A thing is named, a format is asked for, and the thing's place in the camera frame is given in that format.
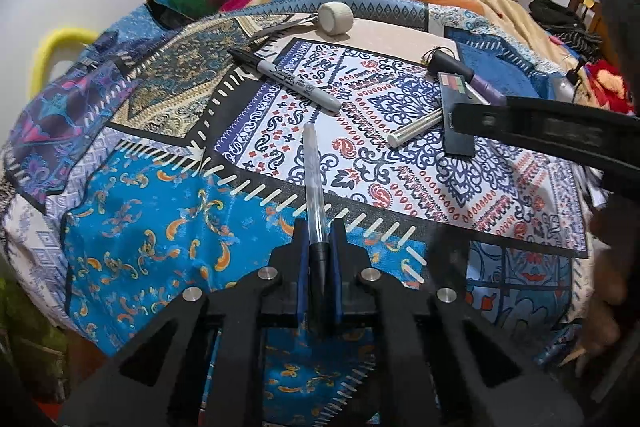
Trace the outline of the white tape roll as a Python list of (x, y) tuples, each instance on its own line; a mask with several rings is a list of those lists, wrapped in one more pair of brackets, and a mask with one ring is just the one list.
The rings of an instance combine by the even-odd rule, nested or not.
[(328, 36), (335, 37), (347, 34), (354, 26), (354, 13), (343, 2), (323, 3), (317, 12), (318, 25)]

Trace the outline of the black Sharpie marker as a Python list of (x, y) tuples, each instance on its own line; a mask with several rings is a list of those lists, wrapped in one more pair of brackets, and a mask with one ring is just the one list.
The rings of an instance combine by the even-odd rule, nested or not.
[(257, 72), (282, 84), (283, 87), (296, 92), (329, 113), (338, 113), (342, 107), (341, 101), (337, 100), (335, 96), (323, 91), (311, 82), (303, 80), (303, 78), (299, 76), (290, 74), (283, 68), (259, 57), (255, 53), (240, 48), (230, 48), (228, 49), (228, 53), (240, 63), (250, 65), (250, 67), (256, 69)]

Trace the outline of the yellow foam tube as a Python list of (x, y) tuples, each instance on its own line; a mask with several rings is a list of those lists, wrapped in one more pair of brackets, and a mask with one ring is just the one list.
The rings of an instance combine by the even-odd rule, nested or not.
[(49, 66), (56, 51), (70, 46), (90, 46), (99, 35), (97, 31), (79, 27), (63, 27), (47, 34), (32, 60), (28, 97), (35, 98), (47, 84)]

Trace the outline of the black flat remote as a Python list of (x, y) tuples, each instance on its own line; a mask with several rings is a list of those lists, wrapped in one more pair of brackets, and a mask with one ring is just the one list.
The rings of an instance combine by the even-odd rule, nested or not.
[(447, 156), (472, 158), (475, 155), (474, 138), (457, 130), (457, 106), (471, 102), (464, 79), (451, 72), (437, 75), (442, 106), (442, 145)]

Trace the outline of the red plush toy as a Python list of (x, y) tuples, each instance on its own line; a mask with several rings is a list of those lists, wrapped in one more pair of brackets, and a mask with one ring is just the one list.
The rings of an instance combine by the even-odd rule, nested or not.
[(620, 70), (604, 58), (586, 65), (590, 92), (599, 107), (620, 114), (633, 114), (634, 103), (628, 82)]

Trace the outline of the metal tweezers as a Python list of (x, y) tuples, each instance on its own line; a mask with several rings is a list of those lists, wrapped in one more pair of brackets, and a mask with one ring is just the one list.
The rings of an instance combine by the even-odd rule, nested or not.
[(276, 34), (279, 31), (284, 31), (290, 28), (294, 28), (296, 26), (305, 25), (305, 24), (314, 24), (318, 20), (317, 13), (308, 14), (305, 17), (299, 18), (298, 20), (287, 20), (284, 23), (280, 23), (277, 25), (272, 25), (270, 27), (258, 30), (250, 37), (250, 41), (256, 41), (273, 34)]

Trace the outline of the beige blanket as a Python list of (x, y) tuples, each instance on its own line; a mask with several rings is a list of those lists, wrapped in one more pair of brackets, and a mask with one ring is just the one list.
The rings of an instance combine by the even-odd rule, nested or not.
[(518, 2), (512, 0), (475, 0), (485, 17), (508, 35), (525, 43), (539, 57), (558, 65), (562, 72), (573, 69), (578, 61), (566, 49), (554, 43)]

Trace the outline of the clear ballpoint pen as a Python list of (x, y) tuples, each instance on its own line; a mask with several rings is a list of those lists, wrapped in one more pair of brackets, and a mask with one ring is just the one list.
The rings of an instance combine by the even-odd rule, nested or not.
[(306, 220), (309, 244), (309, 306), (321, 310), (326, 301), (328, 264), (331, 258), (324, 210), (324, 193), (320, 169), (318, 134), (313, 124), (303, 131)]

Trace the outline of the patchwork patterned bedspread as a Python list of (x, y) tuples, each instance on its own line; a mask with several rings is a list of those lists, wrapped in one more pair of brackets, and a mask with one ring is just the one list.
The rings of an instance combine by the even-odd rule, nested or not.
[[(122, 20), (18, 115), (1, 149), (1, 232), (38, 308), (105, 363), (62, 426), (578, 426), (548, 373), (588, 251), (579, 173), (474, 138), (447, 156), (426, 67), (443, 48), (504, 94), (555, 98), (559, 69), (457, 9), (440, 36), (383, 23), (373, 0), (329, 37), (317, 0), (173, 31)], [(329, 113), (250, 65), (255, 53), (340, 100)], [(324, 210), (342, 218), (341, 323), (297, 321), (303, 131)]]

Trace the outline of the wooden headboard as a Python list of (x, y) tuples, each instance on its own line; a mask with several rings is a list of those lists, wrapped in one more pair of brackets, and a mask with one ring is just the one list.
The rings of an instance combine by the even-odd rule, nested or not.
[(578, 16), (588, 35), (598, 37), (600, 48), (604, 49), (608, 42), (608, 31), (602, 17), (600, 2), (596, 0), (570, 0), (567, 9)]

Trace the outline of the white disposable razor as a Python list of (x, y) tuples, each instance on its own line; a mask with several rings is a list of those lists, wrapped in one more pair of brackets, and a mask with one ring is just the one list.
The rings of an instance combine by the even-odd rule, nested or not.
[(434, 112), (413, 121), (411, 124), (406, 124), (404, 127), (390, 132), (390, 134), (387, 135), (387, 144), (393, 148), (401, 147), (401, 145), (408, 143), (416, 136), (427, 132), (441, 122), (442, 109), (439, 108), (434, 110)]

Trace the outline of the black and purple cylinder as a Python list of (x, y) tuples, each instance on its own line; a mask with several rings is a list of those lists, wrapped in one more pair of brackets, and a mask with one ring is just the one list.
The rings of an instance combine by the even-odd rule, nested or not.
[(486, 80), (478, 77), (472, 69), (450, 53), (445, 52), (443, 48), (436, 48), (430, 51), (426, 59), (426, 67), (432, 76), (437, 76), (441, 72), (460, 75), (471, 87), (472, 92), (479, 95), (487, 104), (506, 104), (506, 96), (504, 94), (492, 87)]

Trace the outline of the black bag on bed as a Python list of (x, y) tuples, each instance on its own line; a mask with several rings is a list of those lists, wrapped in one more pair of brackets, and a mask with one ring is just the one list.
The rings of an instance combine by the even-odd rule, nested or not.
[(533, 0), (528, 7), (530, 16), (539, 26), (574, 52), (587, 57), (590, 62), (601, 56), (601, 37), (590, 34), (575, 12), (552, 0)]

